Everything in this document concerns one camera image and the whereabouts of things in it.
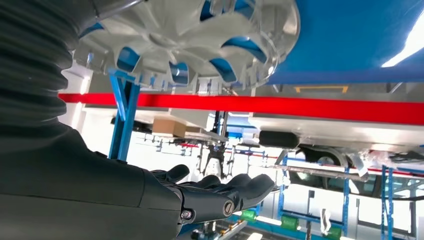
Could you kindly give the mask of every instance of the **cardboard box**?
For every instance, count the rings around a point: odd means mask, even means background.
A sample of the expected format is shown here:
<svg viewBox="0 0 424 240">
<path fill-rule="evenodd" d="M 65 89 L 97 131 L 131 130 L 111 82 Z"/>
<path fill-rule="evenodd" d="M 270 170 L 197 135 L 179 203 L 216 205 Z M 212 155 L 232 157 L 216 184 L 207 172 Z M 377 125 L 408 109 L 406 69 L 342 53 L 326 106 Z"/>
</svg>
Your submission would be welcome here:
<svg viewBox="0 0 424 240">
<path fill-rule="evenodd" d="M 179 137 L 184 138 L 187 126 L 175 120 L 158 119 L 153 121 L 152 134 L 163 137 Z"/>
</svg>

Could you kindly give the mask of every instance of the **ceiling light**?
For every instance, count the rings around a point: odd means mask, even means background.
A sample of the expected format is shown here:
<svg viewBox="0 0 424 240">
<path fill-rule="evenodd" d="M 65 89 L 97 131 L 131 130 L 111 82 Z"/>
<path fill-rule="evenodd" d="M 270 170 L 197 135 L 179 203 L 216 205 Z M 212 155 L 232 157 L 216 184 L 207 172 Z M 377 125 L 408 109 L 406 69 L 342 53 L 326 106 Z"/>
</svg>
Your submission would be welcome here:
<svg viewBox="0 0 424 240">
<path fill-rule="evenodd" d="M 247 240 L 261 240 L 262 236 L 263 236 L 262 234 L 254 232 L 249 236 Z"/>
</svg>

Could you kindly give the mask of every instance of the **white wall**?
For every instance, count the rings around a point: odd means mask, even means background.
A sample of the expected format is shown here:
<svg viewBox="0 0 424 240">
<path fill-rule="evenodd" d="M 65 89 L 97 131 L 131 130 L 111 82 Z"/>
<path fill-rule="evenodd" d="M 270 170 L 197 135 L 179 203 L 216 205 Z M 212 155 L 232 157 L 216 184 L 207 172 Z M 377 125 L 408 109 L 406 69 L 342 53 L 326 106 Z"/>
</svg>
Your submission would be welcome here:
<svg viewBox="0 0 424 240">
<path fill-rule="evenodd" d="M 68 80 L 68 87 L 60 93 L 79 94 L 87 92 L 93 71 L 74 62 L 71 68 L 62 71 L 62 75 Z M 59 116 L 59 121 L 81 132 L 85 119 L 83 106 L 81 103 L 67 103 L 66 114 Z"/>
</svg>

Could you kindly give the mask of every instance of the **window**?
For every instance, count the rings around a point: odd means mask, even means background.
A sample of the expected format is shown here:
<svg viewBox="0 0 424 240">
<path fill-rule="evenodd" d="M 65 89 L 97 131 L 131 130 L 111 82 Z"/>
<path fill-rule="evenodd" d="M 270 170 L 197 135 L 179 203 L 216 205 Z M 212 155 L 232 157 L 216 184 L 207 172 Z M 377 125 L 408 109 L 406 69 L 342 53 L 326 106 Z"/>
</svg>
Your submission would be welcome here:
<svg viewBox="0 0 424 240">
<path fill-rule="evenodd" d="M 361 197 L 359 200 L 358 224 L 378 228 L 382 223 L 382 201 L 378 198 Z M 393 228 L 396 232 L 411 233 L 412 215 L 409 201 L 393 201 Z"/>
</svg>

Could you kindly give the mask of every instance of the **metal rail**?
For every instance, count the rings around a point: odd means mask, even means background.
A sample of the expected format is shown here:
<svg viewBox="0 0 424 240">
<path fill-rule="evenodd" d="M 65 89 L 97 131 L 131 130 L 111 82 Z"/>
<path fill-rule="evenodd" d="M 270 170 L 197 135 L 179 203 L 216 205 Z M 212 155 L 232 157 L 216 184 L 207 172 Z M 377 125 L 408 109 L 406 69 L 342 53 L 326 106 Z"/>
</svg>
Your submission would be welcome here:
<svg viewBox="0 0 424 240">
<path fill-rule="evenodd" d="M 322 176 L 327 178 L 350 179 L 353 181 L 360 181 L 360 182 L 366 182 L 369 179 L 368 176 L 359 176 L 359 175 L 345 173 L 345 172 L 337 172 L 337 171 L 331 171 L 331 170 L 322 170 L 322 169 L 314 169 L 314 168 L 306 168 L 306 167 L 298 167 L 298 166 L 275 165 L 275 166 L 272 166 L 271 168 L 282 169 L 282 170 L 298 172 L 298 173 L 312 174 L 312 175 L 317 175 L 317 176 Z"/>
</svg>

